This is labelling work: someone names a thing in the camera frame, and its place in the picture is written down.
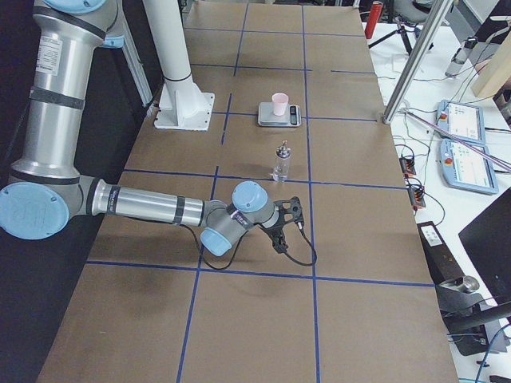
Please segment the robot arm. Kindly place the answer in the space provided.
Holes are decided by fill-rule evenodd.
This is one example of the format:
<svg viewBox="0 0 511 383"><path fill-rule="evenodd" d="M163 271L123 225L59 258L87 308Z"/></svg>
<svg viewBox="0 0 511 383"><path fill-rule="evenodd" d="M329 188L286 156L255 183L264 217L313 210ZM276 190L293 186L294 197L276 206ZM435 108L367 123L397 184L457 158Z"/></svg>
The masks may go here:
<svg viewBox="0 0 511 383"><path fill-rule="evenodd" d="M39 28L29 1L1 4L1 167L22 152L23 105L34 75ZM204 195L211 181L199 161L212 163L210 144L174 144L169 132L143 121L143 107L118 49L98 49L77 142L77 168L109 182L159 192ZM58 235L25 241L2 234L1 255L14 260L90 257L120 263L188 265L197 258L192 236L180 227L112 216L78 217Z"/></svg>

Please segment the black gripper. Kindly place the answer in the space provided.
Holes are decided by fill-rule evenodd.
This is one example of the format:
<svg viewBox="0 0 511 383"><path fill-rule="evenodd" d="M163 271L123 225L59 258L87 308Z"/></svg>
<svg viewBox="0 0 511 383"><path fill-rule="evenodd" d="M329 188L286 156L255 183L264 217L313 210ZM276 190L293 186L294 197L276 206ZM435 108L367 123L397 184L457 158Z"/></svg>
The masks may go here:
<svg viewBox="0 0 511 383"><path fill-rule="evenodd" d="M278 219L277 222L272 224L270 227L265 227L264 225L261 226L263 232L270 238L272 247L277 253L288 249L283 231L286 224L285 219Z"/></svg>

